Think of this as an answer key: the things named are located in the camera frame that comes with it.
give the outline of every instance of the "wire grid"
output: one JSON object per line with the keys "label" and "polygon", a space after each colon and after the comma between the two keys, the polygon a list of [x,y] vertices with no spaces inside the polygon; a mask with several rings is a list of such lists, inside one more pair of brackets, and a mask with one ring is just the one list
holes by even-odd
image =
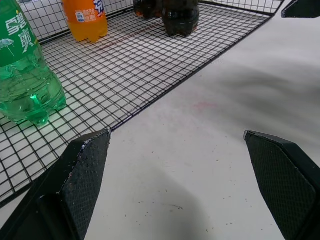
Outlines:
{"label": "wire grid", "polygon": [[284,0],[214,0],[215,3],[274,14]]}
{"label": "wire grid", "polygon": [[[69,28],[61,0],[17,0],[38,40],[67,31]],[[127,9],[132,0],[103,0],[107,15]]]}
{"label": "wire grid", "polygon": [[42,127],[0,117],[0,202],[39,177],[72,139],[117,128],[270,19],[209,4],[200,12],[188,38],[168,37],[161,19],[130,11],[110,19],[96,44],[70,34],[46,43],[43,54],[68,106]]}
{"label": "wire grid", "polygon": [[[38,40],[68,31],[61,0],[17,0]],[[207,0],[236,8],[273,14],[283,0]],[[131,8],[133,0],[103,0],[108,15]]]}

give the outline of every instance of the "soda bottle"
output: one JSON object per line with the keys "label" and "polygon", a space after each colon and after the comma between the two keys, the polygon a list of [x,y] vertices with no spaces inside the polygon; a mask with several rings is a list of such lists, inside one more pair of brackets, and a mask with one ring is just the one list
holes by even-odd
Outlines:
{"label": "soda bottle", "polygon": [[169,36],[190,35],[197,29],[199,14],[198,0],[163,0],[162,21]]}
{"label": "soda bottle", "polygon": [[41,125],[66,105],[57,76],[16,0],[0,0],[0,112]]}
{"label": "soda bottle", "polygon": [[161,18],[163,0],[133,0],[134,12],[138,17],[148,20],[156,17]]}
{"label": "soda bottle", "polygon": [[95,43],[108,32],[103,0],[62,0],[69,29],[78,42]]}

